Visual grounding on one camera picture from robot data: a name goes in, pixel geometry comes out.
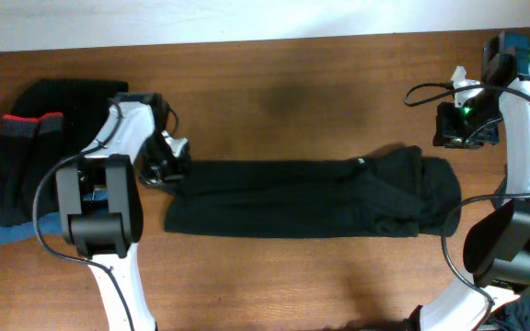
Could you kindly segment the black t-shirt with logo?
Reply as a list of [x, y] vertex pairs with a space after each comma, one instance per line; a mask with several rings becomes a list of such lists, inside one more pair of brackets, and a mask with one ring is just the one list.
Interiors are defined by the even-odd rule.
[[196, 161], [173, 190], [168, 233], [246, 238], [416, 237], [455, 233], [450, 164], [401, 147], [328, 161]]

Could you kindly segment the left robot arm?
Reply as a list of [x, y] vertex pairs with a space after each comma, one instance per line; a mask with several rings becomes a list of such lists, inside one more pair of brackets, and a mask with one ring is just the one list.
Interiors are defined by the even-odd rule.
[[189, 143], [167, 130], [158, 93], [119, 93], [74, 161], [55, 172], [64, 240], [95, 278], [111, 330], [155, 330], [138, 267], [144, 213], [137, 186], [169, 190], [188, 173]]

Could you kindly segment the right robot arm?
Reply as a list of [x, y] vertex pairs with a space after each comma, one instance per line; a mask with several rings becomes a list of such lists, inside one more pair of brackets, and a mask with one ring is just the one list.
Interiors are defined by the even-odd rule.
[[479, 330], [503, 305], [530, 294], [530, 43], [503, 31], [482, 49], [481, 77], [463, 67], [437, 96], [437, 146], [478, 149], [506, 142], [505, 177], [489, 195], [494, 211], [468, 232], [464, 266], [410, 330]]

